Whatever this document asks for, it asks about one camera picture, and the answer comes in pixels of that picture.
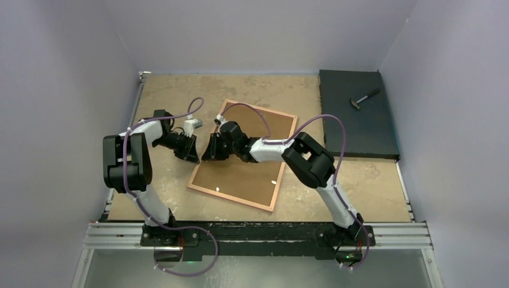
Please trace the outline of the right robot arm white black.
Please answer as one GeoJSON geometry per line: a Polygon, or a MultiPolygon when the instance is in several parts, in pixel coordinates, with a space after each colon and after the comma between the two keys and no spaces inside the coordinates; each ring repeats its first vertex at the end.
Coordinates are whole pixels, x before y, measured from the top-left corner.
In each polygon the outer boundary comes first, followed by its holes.
{"type": "Polygon", "coordinates": [[[361,214],[348,202],[337,180],[334,157],[312,136],[300,131],[288,139],[249,137],[234,121],[218,125],[202,156],[203,161],[224,161],[231,155],[245,163],[285,163],[298,180],[318,192],[328,208],[338,239],[357,244],[360,235],[366,247],[374,244],[361,214]]]}

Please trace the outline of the black flat board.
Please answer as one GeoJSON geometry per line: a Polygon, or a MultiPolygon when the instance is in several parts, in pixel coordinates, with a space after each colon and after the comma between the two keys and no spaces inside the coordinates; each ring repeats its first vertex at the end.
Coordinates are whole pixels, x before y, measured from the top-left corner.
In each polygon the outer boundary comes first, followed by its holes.
{"type": "Polygon", "coordinates": [[[379,71],[319,71],[321,111],[336,120],[324,118],[324,143],[334,156],[400,160],[385,85],[379,71]],[[375,88],[379,94],[352,107],[350,99],[359,99],[375,88]]]}

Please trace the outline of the aluminium rail frame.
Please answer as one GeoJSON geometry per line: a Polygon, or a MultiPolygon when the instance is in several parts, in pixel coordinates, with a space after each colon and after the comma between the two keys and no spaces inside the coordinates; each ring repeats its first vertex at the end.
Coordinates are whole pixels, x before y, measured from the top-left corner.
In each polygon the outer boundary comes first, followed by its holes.
{"type": "MultiPolygon", "coordinates": [[[[203,152],[213,117],[226,100],[295,115],[296,126],[323,142],[319,78],[316,75],[171,75],[149,74],[136,117],[155,109],[184,112],[192,99],[205,104],[197,117],[203,152]]],[[[155,267],[152,247],[142,247],[141,215],[127,196],[113,194],[109,220],[90,225],[76,278],[83,287],[441,287],[431,237],[425,223],[412,218],[404,183],[394,160],[345,158],[339,180],[349,200],[375,232],[375,245],[356,270],[342,268],[316,244],[313,230],[330,214],[317,192],[299,183],[289,168],[273,212],[221,199],[188,188],[194,165],[166,148],[151,150],[152,180],[158,195],[179,220],[207,224],[217,239],[201,234],[200,261],[178,262],[182,276],[155,267]],[[309,241],[289,237],[312,230],[309,241]]]]}

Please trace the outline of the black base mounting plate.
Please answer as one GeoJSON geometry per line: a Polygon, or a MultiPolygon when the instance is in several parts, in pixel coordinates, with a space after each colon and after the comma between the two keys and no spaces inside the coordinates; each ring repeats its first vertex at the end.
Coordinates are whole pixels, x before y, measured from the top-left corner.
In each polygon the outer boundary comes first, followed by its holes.
{"type": "MultiPolygon", "coordinates": [[[[143,247],[175,247],[184,261],[203,256],[288,256],[352,262],[366,250],[360,235],[355,244],[338,236],[332,222],[177,221],[179,231],[160,231],[148,236],[142,226],[143,247]]],[[[376,245],[372,226],[366,226],[376,245]]]]}

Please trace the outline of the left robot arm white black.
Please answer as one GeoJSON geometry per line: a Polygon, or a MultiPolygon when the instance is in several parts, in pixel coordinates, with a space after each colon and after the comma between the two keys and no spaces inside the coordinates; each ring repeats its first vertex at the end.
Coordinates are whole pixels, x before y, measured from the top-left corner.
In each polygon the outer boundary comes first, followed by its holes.
{"type": "Polygon", "coordinates": [[[149,147],[162,146],[176,158],[199,164],[194,131],[200,119],[188,113],[182,127],[175,127],[175,116],[155,110],[152,118],[141,119],[126,132],[103,138],[103,179],[108,188],[127,194],[142,212],[148,236],[163,245],[176,243],[179,227],[172,211],[151,185],[152,163],[149,147]]]}

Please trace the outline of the small hammer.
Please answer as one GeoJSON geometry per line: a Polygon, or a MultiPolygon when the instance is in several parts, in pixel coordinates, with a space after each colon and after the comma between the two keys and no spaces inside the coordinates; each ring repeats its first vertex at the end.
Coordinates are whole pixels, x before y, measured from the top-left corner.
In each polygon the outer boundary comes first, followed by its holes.
{"type": "Polygon", "coordinates": [[[368,98],[372,97],[372,96],[375,96],[377,94],[379,94],[381,91],[380,88],[375,88],[373,90],[371,90],[370,92],[368,92],[366,95],[362,96],[361,98],[359,99],[353,99],[351,98],[350,99],[350,103],[352,105],[353,108],[357,109],[357,110],[360,110],[361,107],[360,107],[360,103],[367,100],[368,98]]]}

